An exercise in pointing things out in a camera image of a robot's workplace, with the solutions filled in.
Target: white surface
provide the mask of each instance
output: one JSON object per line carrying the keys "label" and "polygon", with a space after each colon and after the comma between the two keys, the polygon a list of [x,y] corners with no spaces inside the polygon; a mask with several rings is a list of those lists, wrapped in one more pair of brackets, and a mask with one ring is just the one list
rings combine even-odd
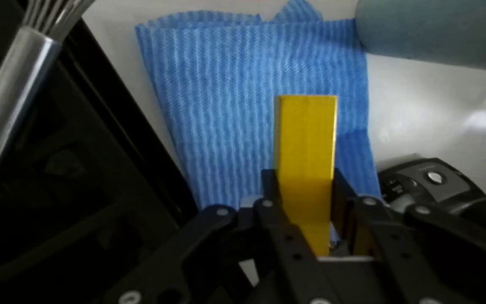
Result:
{"label": "white surface", "polygon": [[[329,20],[351,18],[356,0],[311,0]],[[134,26],[182,9],[275,14],[285,0],[98,0],[86,21],[172,155]],[[442,156],[486,190],[486,70],[368,55],[370,136],[378,163]]]}

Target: metal rod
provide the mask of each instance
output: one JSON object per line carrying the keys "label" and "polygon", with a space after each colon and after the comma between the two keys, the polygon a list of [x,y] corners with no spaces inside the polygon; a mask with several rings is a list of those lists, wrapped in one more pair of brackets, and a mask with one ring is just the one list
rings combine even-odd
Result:
{"label": "metal rod", "polygon": [[61,43],[22,26],[0,67],[0,158],[61,50]]}

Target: screw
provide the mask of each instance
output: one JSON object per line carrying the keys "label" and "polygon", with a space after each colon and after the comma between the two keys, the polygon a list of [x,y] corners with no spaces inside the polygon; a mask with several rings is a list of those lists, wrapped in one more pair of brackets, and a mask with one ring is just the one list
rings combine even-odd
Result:
{"label": "screw", "polygon": [[419,304],[442,304],[442,302],[432,296],[424,296],[419,300]]}
{"label": "screw", "polygon": [[363,199],[363,204],[366,204],[366,205],[377,205],[377,199],[365,197],[365,199]]}
{"label": "screw", "polygon": [[122,293],[120,304],[140,304],[142,302],[142,293],[137,290],[130,290]]}
{"label": "screw", "polygon": [[425,205],[417,205],[415,210],[417,210],[419,214],[431,214],[431,209],[425,207]]}
{"label": "screw", "polygon": [[272,207],[272,205],[274,205],[274,200],[265,199],[265,200],[262,200],[262,205],[265,205],[265,207]]}
{"label": "screw", "polygon": [[312,298],[309,304],[331,304],[328,298]]}
{"label": "screw", "polygon": [[218,215],[228,215],[230,210],[228,210],[226,207],[221,207],[221,209],[216,210],[216,214],[218,214]]}

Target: yellow object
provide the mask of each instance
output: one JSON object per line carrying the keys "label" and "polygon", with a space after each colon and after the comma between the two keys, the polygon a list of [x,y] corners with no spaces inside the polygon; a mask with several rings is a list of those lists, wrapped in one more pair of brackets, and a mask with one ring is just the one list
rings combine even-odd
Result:
{"label": "yellow object", "polygon": [[329,254],[336,96],[280,96],[275,161],[284,209],[316,254]]}

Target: striped fabric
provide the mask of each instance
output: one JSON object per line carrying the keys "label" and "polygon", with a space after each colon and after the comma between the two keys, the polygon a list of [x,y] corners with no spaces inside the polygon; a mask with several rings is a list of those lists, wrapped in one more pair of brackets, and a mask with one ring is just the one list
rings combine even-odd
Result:
{"label": "striped fabric", "polygon": [[324,21],[306,0],[292,0],[274,21],[191,11],[139,25],[137,35],[201,207],[238,207],[262,193],[279,94],[338,94],[338,166],[361,193],[380,193],[366,134],[366,58],[353,20]]}

